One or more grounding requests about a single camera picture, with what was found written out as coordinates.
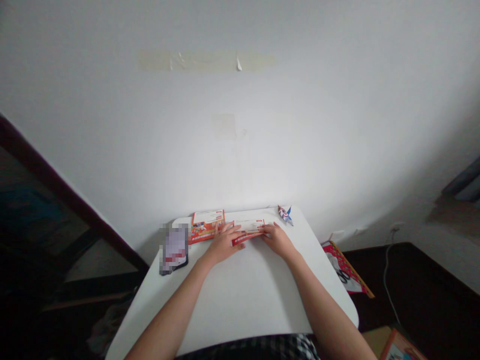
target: paper crane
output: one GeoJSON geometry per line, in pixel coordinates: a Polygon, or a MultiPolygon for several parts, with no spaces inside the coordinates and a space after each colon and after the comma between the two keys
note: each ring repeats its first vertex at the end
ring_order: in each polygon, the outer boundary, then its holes
{"type": "Polygon", "coordinates": [[[292,210],[292,207],[290,206],[290,208],[288,209],[288,211],[285,211],[285,209],[283,207],[281,207],[280,205],[278,205],[278,213],[280,214],[281,218],[283,219],[283,221],[285,221],[286,223],[290,224],[290,225],[294,225],[294,222],[292,221],[292,218],[290,217],[290,211],[292,210]]]}

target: phone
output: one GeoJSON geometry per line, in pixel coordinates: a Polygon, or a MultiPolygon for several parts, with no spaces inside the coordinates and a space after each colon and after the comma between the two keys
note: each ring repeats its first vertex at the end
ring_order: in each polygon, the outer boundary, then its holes
{"type": "Polygon", "coordinates": [[[176,224],[173,227],[167,224],[162,233],[164,236],[160,242],[160,275],[170,275],[177,269],[183,268],[189,263],[189,235],[188,224],[176,224]]]}

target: checkered clothing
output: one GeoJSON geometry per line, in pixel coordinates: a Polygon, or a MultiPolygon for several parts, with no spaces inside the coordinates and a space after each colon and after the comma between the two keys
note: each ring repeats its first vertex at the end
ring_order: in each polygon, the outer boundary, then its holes
{"type": "Polygon", "coordinates": [[[206,347],[176,360],[221,359],[300,359],[320,360],[315,346],[305,334],[250,337],[206,347]]]}

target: red and white card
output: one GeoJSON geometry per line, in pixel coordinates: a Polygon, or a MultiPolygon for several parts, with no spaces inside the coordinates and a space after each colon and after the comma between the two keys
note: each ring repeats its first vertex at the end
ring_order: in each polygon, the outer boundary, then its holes
{"type": "Polygon", "coordinates": [[[224,223],[224,210],[194,212],[191,219],[191,239],[189,243],[195,244],[213,239],[215,227],[222,226],[224,223]]]}
{"type": "Polygon", "coordinates": [[[238,231],[244,232],[245,235],[237,237],[231,241],[231,245],[234,247],[244,241],[257,237],[260,234],[264,233],[264,219],[253,219],[253,220],[234,220],[233,226],[241,225],[241,228],[238,231]]]}

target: masking tape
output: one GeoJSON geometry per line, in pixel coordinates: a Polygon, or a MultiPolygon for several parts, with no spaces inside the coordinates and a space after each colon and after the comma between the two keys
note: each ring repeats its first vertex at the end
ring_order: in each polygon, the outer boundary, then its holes
{"type": "Polygon", "coordinates": [[[257,72],[272,67],[275,63],[275,56],[255,52],[140,50],[138,53],[140,69],[150,73],[164,71],[193,73],[257,72]]]}

